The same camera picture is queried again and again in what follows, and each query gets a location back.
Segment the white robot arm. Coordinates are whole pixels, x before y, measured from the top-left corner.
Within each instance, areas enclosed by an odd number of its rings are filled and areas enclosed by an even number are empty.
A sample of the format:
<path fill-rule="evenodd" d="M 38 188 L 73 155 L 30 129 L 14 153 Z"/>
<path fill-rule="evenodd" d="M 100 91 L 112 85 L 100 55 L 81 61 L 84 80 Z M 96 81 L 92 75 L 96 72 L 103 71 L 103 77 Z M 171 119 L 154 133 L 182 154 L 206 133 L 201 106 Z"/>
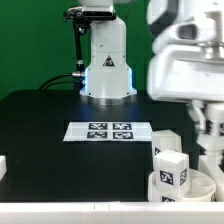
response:
<path fill-rule="evenodd" d="M 132 70 L 126 63 L 126 25 L 116 3 L 129 0 L 79 0 L 90 23 L 91 62 L 84 70 L 81 95 L 99 102 L 134 96 Z M 156 101 L 183 102 L 196 123 L 198 142 L 221 132 L 224 115 L 224 0 L 149 0 L 147 24 L 154 37 L 147 93 Z"/>

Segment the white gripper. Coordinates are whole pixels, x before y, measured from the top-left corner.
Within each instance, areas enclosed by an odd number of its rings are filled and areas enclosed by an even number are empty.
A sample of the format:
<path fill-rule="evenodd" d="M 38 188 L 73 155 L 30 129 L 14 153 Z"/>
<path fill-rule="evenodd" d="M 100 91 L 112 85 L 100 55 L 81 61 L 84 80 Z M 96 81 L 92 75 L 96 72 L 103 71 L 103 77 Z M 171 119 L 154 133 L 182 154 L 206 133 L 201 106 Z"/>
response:
<path fill-rule="evenodd" d="M 187 111 L 197 143 L 203 146 L 206 117 L 202 101 L 224 101 L 224 61 L 206 60 L 197 46 L 168 45 L 149 63 L 147 93 L 156 101 L 191 101 Z"/>

